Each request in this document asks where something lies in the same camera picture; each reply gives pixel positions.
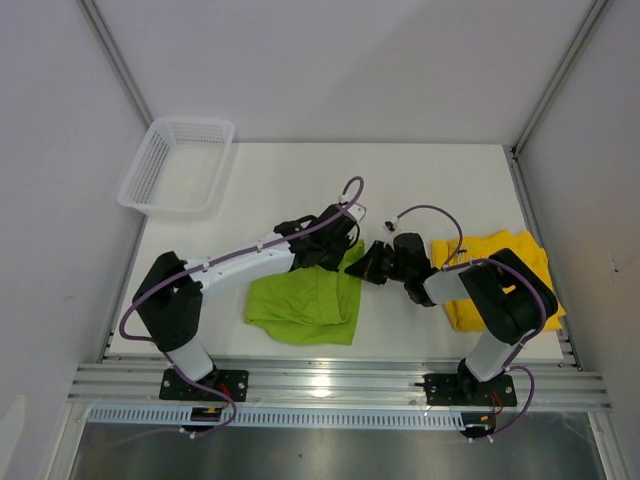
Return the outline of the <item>yellow fabric shorts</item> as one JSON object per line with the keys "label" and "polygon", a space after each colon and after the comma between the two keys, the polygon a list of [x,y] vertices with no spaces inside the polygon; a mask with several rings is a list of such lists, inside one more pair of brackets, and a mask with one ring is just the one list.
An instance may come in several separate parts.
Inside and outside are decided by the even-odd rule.
{"label": "yellow fabric shorts", "polygon": [[[433,240],[431,242],[431,260],[435,267],[442,267],[454,252],[458,240]],[[538,246],[529,231],[512,234],[502,230],[486,237],[465,237],[456,256],[449,266],[459,265],[471,259],[486,258],[497,251],[509,248],[529,267],[544,284],[555,293],[549,271],[549,260],[546,251]],[[481,332],[485,329],[476,307],[471,300],[456,300],[445,304],[445,313],[451,326],[461,332]],[[561,317],[566,312],[558,303],[558,311],[551,316],[544,327],[545,331],[561,330]]]}

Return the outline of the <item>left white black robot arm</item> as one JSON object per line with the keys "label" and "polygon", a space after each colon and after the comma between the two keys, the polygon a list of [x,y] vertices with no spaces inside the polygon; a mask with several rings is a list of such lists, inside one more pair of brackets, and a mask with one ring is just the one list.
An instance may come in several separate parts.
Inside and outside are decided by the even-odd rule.
{"label": "left white black robot arm", "polygon": [[358,203],[337,203],[318,217],[285,221],[262,241],[218,258],[183,260],[169,251],[156,259],[127,313],[142,320],[145,339],[182,376],[182,388],[194,399],[207,399],[216,390],[217,376],[197,338],[205,299],[276,274],[311,267],[336,271],[365,215]]}

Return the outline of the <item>green fabric shorts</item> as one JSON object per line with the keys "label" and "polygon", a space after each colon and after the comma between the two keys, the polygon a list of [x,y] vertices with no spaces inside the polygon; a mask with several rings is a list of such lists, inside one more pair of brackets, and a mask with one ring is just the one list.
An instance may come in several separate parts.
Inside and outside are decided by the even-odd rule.
{"label": "green fabric shorts", "polygon": [[350,346],[359,318],[362,281],[345,269],[364,253],[365,242],[359,240],[336,272],[315,266],[252,282],[244,322],[284,344]]}

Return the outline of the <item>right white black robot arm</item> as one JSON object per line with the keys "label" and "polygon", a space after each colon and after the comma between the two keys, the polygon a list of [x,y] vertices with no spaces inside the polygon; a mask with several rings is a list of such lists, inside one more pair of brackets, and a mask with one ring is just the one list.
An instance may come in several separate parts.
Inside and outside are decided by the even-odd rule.
{"label": "right white black robot arm", "polygon": [[499,391],[521,348],[558,312],[555,294],[511,249],[453,268],[433,266],[417,233],[398,235],[388,245],[376,241],[345,273],[374,285],[403,285],[417,305],[433,307],[469,300],[484,323],[472,352],[450,377],[454,397],[466,405]]}

